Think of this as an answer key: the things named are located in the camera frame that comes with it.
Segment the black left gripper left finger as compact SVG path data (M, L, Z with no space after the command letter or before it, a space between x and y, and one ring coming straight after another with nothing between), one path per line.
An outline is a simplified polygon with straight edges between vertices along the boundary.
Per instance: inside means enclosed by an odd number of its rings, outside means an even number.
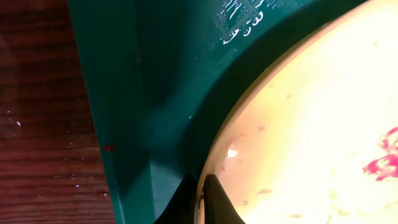
M197 182L186 175L154 224L193 224Z

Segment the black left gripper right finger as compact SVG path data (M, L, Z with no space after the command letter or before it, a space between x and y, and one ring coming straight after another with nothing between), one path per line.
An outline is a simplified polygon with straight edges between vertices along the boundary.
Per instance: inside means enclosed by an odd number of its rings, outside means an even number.
M234 209L220 181L208 174L203 186L205 224L245 224Z

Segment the yellow plate with red stains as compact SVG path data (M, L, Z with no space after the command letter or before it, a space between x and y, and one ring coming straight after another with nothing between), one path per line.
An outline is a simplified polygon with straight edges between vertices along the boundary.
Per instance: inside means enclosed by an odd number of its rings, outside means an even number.
M366 1L270 65L203 168L244 223L397 223L397 1Z

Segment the teal plastic tray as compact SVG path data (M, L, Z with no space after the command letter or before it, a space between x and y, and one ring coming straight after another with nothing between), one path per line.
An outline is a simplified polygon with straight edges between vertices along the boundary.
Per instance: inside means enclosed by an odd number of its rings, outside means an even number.
M199 179L232 107L279 56L359 0L68 3L117 223L153 223Z

